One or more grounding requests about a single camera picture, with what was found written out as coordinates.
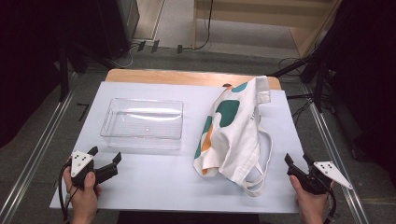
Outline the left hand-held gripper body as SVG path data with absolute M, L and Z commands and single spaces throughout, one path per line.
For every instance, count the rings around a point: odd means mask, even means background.
M 75 187 L 83 189 L 86 174 L 93 170 L 93 157 L 88 152 L 73 151 L 71 162 L 71 179 Z

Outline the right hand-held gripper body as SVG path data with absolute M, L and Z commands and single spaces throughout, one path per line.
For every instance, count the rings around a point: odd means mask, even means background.
M 309 166 L 309 172 L 307 174 L 300 172 L 298 178 L 303 189 L 315 195 L 329 192 L 333 181 L 353 189 L 350 182 L 331 161 L 315 161 Z

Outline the clear plastic bin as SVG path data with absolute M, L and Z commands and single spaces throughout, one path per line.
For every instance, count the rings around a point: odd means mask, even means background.
M 179 150 L 183 103 L 113 98 L 100 132 L 109 147 Z

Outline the white tote bag green orange patches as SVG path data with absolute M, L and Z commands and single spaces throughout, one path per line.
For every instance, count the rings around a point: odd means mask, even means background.
M 267 165 L 260 165 L 259 106 L 271 101 L 268 77 L 254 77 L 225 89 L 213 103 L 195 151 L 201 176 L 222 174 L 251 197 L 263 192 Z

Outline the person's right hand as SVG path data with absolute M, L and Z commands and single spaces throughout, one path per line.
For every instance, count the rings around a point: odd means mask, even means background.
M 315 195 L 303 189 L 299 179 L 289 176 L 290 183 L 296 192 L 295 200 L 300 209 L 300 217 L 303 219 L 322 219 L 324 221 L 324 210 L 328 201 L 328 194 Z

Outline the person's left hand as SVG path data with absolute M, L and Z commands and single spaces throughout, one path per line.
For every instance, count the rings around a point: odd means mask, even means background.
M 86 174 L 84 189 L 76 188 L 73 185 L 69 166 L 64 169 L 63 176 L 66 191 L 71 192 L 73 195 L 71 198 L 73 207 L 72 220 L 74 217 L 95 218 L 98 209 L 98 197 L 102 192 L 102 188 L 99 185 L 95 185 L 95 173 L 89 172 Z

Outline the white table cover sheet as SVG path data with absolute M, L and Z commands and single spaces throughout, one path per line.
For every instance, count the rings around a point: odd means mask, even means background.
M 193 168 L 194 153 L 207 113 L 222 91 L 221 86 L 102 83 L 75 144 L 80 151 L 98 147 L 99 152 L 94 158 L 98 166 L 109 163 L 117 154 L 121 155 L 118 174 L 102 185 L 100 208 L 256 214 L 297 212 L 284 158 L 291 155 L 300 168 L 305 168 L 306 163 L 283 91 L 272 91 L 270 103 L 260 107 L 261 126 L 267 131 L 262 142 L 274 146 L 272 153 L 262 158 L 268 168 L 262 195 L 250 197 L 223 175 L 201 177 Z M 108 147 L 100 131 L 114 98 L 182 102 L 180 148 L 139 152 Z

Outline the black metal stand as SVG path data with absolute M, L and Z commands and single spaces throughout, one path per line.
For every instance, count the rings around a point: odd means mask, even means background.
M 280 69 L 279 71 L 270 74 L 270 77 L 281 77 L 292 70 L 304 66 L 304 71 L 301 74 L 301 81 L 305 84 L 310 83 L 313 78 L 316 79 L 316 86 L 311 99 L 319 113 L 322 112 L 321 96 L 325 77 L 329 74 L 328 65 L 326 62 L 326 50 L 323 47 L 317 47 L 308 56 L 298 59 L 295 63 Z
M 69 75 L 67 65 L 71 63 L 76 72 L 84 73 L 87 69 L 87 65 L 82 59 L 82 54 L 85 54 L 92 58 L 94 61 L 103 65 L 107 69 L 113 69 L 116 67 L 114 63 L 106 61 L 103 57 L 100 57 L 91 49 L 88 49 L 78 43 L 65 41 L 62 43 L 59 49 L 59 65 L 60 65 L 60 86 L 61 93 L 59 101 L 63 102 L 69 93 Z

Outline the dark cabinet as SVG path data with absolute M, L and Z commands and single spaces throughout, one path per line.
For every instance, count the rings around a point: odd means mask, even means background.
M 137 0 L 65 0 L 71 39 L 101 57 L 117 59 L 129 48 L 140 13 Z

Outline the metal floor rail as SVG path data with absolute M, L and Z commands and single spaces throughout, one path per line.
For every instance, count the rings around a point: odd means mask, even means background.
M 326 150 L 329 154 L 330 160 L 336 165 L 341 174 L 346 178 L 349 183 L 352 181 L 349 178 L 347 169 L 342 161 L 342 158 L 338 152 L 337 146 L 332 139 L 332 135 L 328 129 L 328 125 L 325 118 L 321 113 L 318 112 L 314 105 L 310 106 L 311 113 L 318 126 L 318 131 L 324 142 Z M 366 216 L 361 198 L 359 197 L 356 188 L 348 189 L 347 187 L 341 186 L 341 190 L 346 198 L 346 202 L 351 211 L 351 215 L 354 218 L 356 224 L 371 224 L 369 218 Z
M 0 224 L 9 224 L 28 189 L 74 90 L 47 97 L 10 143 L 0 148 Z

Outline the light wooden shelf frame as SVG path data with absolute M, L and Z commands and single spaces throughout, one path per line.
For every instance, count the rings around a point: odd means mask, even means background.
M 301 57 L 306 57 L 332 25 L 343 0 L 193 0 L 192 45 L 195 47 L 197 20 L 234 21 L 290 28 Z

